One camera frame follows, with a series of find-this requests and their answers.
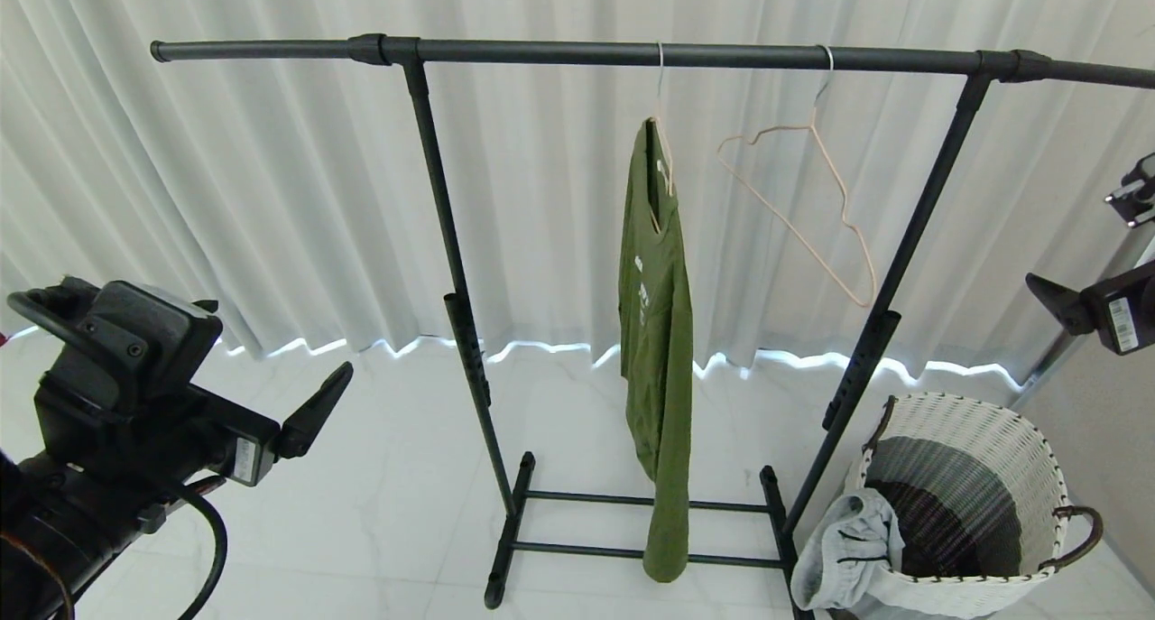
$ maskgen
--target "light under curtain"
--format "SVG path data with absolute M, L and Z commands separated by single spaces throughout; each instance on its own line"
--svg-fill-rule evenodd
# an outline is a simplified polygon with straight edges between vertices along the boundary
M 1150 0 L 2 0 L 0 290 L 62 274 L 222 300 L 228 342 L 400 349 L 449 337 L 450 290 L 396 68 L 156 64 L 152 39 L 594 39 L 1026 47 L 1152 68 Z M 430 65 L 480 335 L 618 341 L 631 139 L 655 68 Z M 866 312 L 717 164 L 731 134 L 808 121 L 821 73 L 668 69 L 696 361 L 849 353 Z M 956 76 L 836 73 L 818 127 L 880 274 L 961 89 Z M 1093 283 L 1125 230 L 1102 195 L 1155 140 L 1145 90 L 996 84 L 899 292 L 891 357 L 1000 364 L 1023 380 L 1058 327 L 1028 270 Z M 857 291 L 869 279 L 806 134 L 728 160 Z M 23 327 L 0 314 L 5 333 Z

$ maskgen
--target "beige wall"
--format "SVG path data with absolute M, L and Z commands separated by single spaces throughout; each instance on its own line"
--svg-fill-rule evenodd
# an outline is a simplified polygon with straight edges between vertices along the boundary
M 1120 556 L 1155 585 L 1155 348 L 1116 357 L 1078 341 L 1020 409 L 1050 440 L 1067 485 L 1097 508 Z

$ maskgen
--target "horizontal black bar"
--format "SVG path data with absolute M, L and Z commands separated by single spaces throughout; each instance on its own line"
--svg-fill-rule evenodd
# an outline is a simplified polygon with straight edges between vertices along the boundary
M 156 60 L 207 60 L 208 58 L 353 58 L 364 60 L 366 40 L 204 40 L 154 42 Z M 412 40 L 417 60 L 430 62 L 519 62 L 552 65 L 646 65 L 661 60 L 669 68 L 780 68 L 825 69 L 829 58 L 824 47 L 808 45 L 657 44 L 628 42 L 483 40 L 483 39 L 392 39 Z M 370 45 L 387 53 L 387 45 Z M 1020 57 L 1015 52 L 946 52 L 930 48 L 829 47 L 837 69 L 862 73 L 986 73 L 1013 77 Z M 1030 79 L 1117 84 L 1155 89 L 1155 70 L 1119 68 L 1113 65 L 1045 60 L 1030 70 Z
M 591 556 L 618 556 L 623 559 L 641 559 L 643 551 L 624 548 L 604 548 L 602 546 L 572 546 L 566 544 L 541 544 L 536 541 L 514 541 L 513 548 L 528 552 L 549 552 L 556 554 L 584 554 Z M 751 568 L 784 569 L 785 562 L 777 559 L 755 559 L 751 556 L 726 556 L 720 554 L 690 554 L 690 563 L 714 563 L 716 566 L 747 566 Z
M 588 503 L 617 503 L 617 505 L 654 505 L 653 498 L 641 496 L 613 496 L 606 494 L 578 494 L 571 492 L 542 492 L 530 490 L 526 492 L 526 498 L 537 498 L 544 501 L 578 501 Z M 750 511 L 754 514 L 767 514 L 770 509 L 765 505 L 748 503 L 722 503 L 714 501 L 690 501 L 690 509 L 714 509 L 718 511 Z

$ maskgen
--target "clothing rack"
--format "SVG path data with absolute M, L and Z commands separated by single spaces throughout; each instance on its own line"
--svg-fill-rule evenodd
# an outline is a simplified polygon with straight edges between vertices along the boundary
M 911 214 L 894 261 L 874 299 L 870 315 L 862 329 L 858 342 L 842 381 L 826 410 L 822 440 L 813 464 L 802 485 L 789 513 L 778 491 L 777 478 L 769 465 L 762 468 L 760 481 L 766 505 L 743 505 L 728 502 L 692 501 L 691 509 L 713 509 L 736 513 L 767 514 L 774 529 L 778 559 L 752 559 L 729 555 L 690 554 L 692 563 L 724 566 L 747 566 L 782 570 L 789 583 L 798 561 L 793 544 L 793 532 L 803 511 L 814 495 L 819 480 L 837 447 L 847 424 L 862 399 L 871 374 L 878 367 L 901 316 L 891 311 L 899 284 L 910 266 L 919 238 L 946 185 L 951 169 L 957 159 L 975 113 L 982 106 L 983 97 L 994 81 L 1004 84 L 1027 81 L 1075 81 L 1085 84 L 1113 84 L 1155 89 L 1155 70 L 1119 68 L 1119 66 L 1096 65 L 1051 60 L 1036 52 L 932 52 L 912 48 L 866 48 L 866 47 L 783 47 L 782 45 L 724 45 L 724 44 L 602 44 L 601 42 L 530 42 L 530 40 L 469 40 L 469 39 L 418 39 L 418 37 L 395 37 L 385 33 L 364 33 L 351 39 L 323 40 L 230 40 L 230 42 L 179 42 L 151 44 L 152 57 L 157 61 L 169 60 L 236 60 L 237 58 L 342 58 L 371 65 L 401 65 L 404 69 L 409 95 L 425 151 L 425 164 L 433 187 L 445 241 L 454 292 L 445 296 L 446 311 L 453 324 L 454 339 L 461 356 L 461 364 L 469 382 L 470 395 L 482 426 L 482 435 L 493 466 L 501 501 L 506 510 L 505 528 L 498 541 L 493 568 L 485 590 L 485 606 L 497 608 L 505 595 L 509 566 L 516 551 L 547 552 L 561 554 L 584 554 L 641 559 L 642 551 L 599 546 L 578 546 L 523 541 L 517 538 L 521 520 L 526 514 L 526 502 L 536 500 L 595 502 L 610 505 L 653 505 L 651 498 L 611 496 L 572 492 L 531 490 L 536 458 L 526 451 L 521 458 L 513 487 L 506 475 L 501 448 L 498 446 L 490 417 L 490 387 L 485 378 L 477 328 L 465 283 L 465 270 L 461 259 L 461 246 L 453 222 L 449 192 L 441 150 L 438 147 L 433 110 L 430 106 L 430 89 L 425 77 L 426 62 L 506 62 L 506 64 L 557 64 L 557 65 L 620 65 L 658 66 L 668 68 L 776 68 L 776 69 L 829 69 L 833 54 L 834 69 L 863 70 L 863 73 L 929 73 L 957 74 L 966 76 L 951 125 L 927 175 L 918 204 Z M 796 620 L 813 619 L 812 612 L 793 607 Z

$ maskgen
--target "rack base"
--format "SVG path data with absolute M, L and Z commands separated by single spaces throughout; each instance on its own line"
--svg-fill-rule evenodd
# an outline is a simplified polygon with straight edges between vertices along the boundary
M 517 469 L 517 480 L 515 481 L 513 488 L 514 510 L 513 514 L 508 514 L 506 516 L 505 528 L 501 530 L 501 538 L 498 540 L 497 554 L 493 558 L 493 569 L 490 570 L 489 583 L 485 587 L 485 606 L 489 608 L 497 608 L 501 605 L 502 598 L 505 598 L 506 581 L 509 577 L 509 566 L 513 563 L 513 555 L 516 551 L 617 556 L 623 559 L 642 558 L 642 551 L 639 550 L 544 544 L 519 540 L 517 532 L 521 530 L 521 520 L 526 513 L 526 502 L 532 498 L 537 498 L 538 500 L 598 502 L 609 505 L 654 505 L 653 498 L 611 496 L 603 494 L 581 494 L 531 490 L 529 488 L 529 483 L 534 477 L 534 468 L 536 464 L 537 460 L 534 457 L 531 451 L 526 451 L 526 455 L 521 457 L 521 464 Z M 777 544 L 778 559 L 754 559 L 718 554 L 690 554 L 690 563 L 745 566 L 751 568 L 769 568 L 781 570 L 783 577 L 785 577 L 787 585 L 789 587 L 790 576 L 793 574 L 793 568 L 798 562 L 798 553 L 795 550 L 793 538 L 784 531 L 787 524 L 787 509 L 782 501 L 782 493 L 778 492 L 778 479 L 777 476 L 774 475 L 774 469 L 766 465 L 762 468 L 761 472 L 759 472 L 759 480 L 762 484 L 762 494 L 766 496 L 765 506 L 714 501 L 690 501 L 690 508 L 767 514 L 770 517 L 770 525 L 774 529 L 774 541 Z M 797 606 L 793 607 L 793 617 L 795 620 L 814 620 L 812 612 L 802 611 Z

